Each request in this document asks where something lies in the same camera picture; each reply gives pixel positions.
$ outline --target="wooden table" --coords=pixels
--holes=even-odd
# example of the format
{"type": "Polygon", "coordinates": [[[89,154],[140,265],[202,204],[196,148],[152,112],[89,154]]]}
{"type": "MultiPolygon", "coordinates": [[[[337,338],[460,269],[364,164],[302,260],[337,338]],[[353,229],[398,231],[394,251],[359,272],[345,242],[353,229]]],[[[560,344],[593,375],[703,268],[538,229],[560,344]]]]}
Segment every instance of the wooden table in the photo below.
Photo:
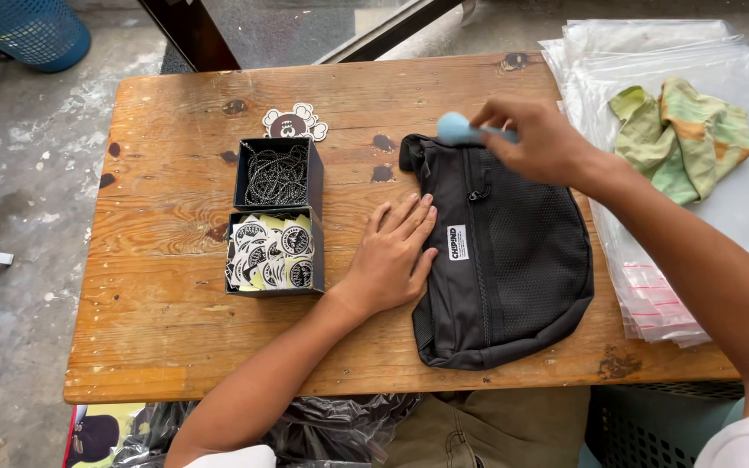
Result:
{"type": "MultiPolygon", "coordinates": [[[[343,277],[366,216],[418,183],[398,169],[401,138],[434,134],[447,111],[490,96],[556,101],[539,52],[129,78],[120,82],[101,177],[77,328],[69,403],[197,400],[306,313],[315,296],[224,294],[227,215],[239,140],[268,109],[310,102],[329,125],[326,283],[343,277]]],[[[414,304],[381,312],[318,365],[301,395],[467,390],[735,378],[712,344],[678,349],[624,338],[588,199],[596,296],[577,331],[550,349],[485,371],[424,366],[414,304]]]]}

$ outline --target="black box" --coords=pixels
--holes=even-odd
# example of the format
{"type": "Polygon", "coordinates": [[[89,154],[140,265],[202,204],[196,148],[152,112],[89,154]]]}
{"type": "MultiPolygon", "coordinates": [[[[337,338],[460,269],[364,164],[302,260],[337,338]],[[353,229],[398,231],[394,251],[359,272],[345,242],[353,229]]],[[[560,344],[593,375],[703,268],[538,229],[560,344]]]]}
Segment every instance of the black box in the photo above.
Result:
{"type": "Polygon", "coordinates": [[[308,147],[308,172],[306,175],[306,201],[299,205],[247,205],[244,201],[244,192],[247,190],[247,162],[253,156],[250,149],[239,144],[239,172],[235,178],[235,194],[233,196],[233,207],[238,210],[261,210],[268,208],[297,208],[309,206],[316,213],[320,222],[322,221],[322,191],[323,191],[323,165],[319,159],[314,141],[308,137],[296,138],[245,138],[241,140],[259,153],[264,150],[274,150],[277,153],[287,153],[295,145],[307,145],[308,147]]]}
{"type": "MultiPolygon", "coordinates": [[[[244,291],[240,292],[230,286],[230,282],[225,277],[225,292],[237,296],[246,297],[273,297],[273,296],[296,296],[299,294],[318,294],[326,292],[326,253],[324,249],[325,237],[323,233],[322,220],[315,216],[311,207],[295,208],[268,208],[262,210],[238,211],[231,213],[230,224],[227,225],[227,242],[230,246],[230,235],[233,231],[233,225],[238,224],[242,217],[256,215],[269,215],[280,219],[295,219],[300,214],[306,215],[310,220],[311,238],[314,243],[314,254],[311,258],[311,287],[301,287],[296,289],[270,289],[265,291],[244,291]]],[[[227,263],[232,260],[231,253],[227,252],[227,263]]]]}

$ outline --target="skull sticker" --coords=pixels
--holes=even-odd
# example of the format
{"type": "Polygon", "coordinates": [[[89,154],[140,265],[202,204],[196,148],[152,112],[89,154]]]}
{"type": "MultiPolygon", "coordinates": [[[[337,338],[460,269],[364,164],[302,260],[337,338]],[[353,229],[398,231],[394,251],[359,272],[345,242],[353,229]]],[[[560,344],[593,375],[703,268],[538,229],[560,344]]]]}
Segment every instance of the skull sticker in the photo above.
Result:
{"type": "Polygon", "coordinates": [[[294,112],[279,112],[271,109],[262,119],[267,133],[265,137],[310,137],[315,142],[321,142],[328,133],[328,124],[317,123],[314,106],[305,102],[297,102],[294,112]]]}

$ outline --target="hand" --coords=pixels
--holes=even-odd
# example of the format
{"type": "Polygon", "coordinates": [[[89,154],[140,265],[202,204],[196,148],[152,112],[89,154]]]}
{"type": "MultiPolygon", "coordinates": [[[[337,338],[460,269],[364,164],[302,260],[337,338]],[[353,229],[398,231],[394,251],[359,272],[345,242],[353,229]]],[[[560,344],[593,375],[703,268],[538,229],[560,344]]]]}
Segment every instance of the hand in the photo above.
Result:
{"type": "Polygon", "coordinates": [[[362,314],[361,320],[417,297],[438,255],[434,248],[421,253],[438,215],[432,195],[419,202],[413,193],[384,220],[390,208],[386,202],[374,210],[348,273],[329,291],[362,314]]]}
{"type": "Polygon", "coordinates": [[[598,182],[635,173],[626,160],[588,143],[549,101],[491,98],[470,125],[516,130],[517,145],[490,132],[482,134],[482,141],[510,170],[537,182],[592,195],[598,182]]]}

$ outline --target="forearm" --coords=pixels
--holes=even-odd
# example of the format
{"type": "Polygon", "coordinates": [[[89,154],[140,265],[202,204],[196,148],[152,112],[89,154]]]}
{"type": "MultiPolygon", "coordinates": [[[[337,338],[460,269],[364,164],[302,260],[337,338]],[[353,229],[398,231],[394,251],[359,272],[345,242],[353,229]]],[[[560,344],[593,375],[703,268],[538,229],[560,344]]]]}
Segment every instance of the forearm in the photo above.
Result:
{"type": "Polygon", "coordinates": [[[589,180],[583,191],[609,208],[638,240],[698,323],[749,380],[749,253],[633,170],[600,172],[589,180]]]}
{"type": "Polygon", "coordinates": [[[178,432],[166,468],[254,445],[285,412],[320,359],[361,322],[331,290],[301,320],[232,372],[178,432]]]}

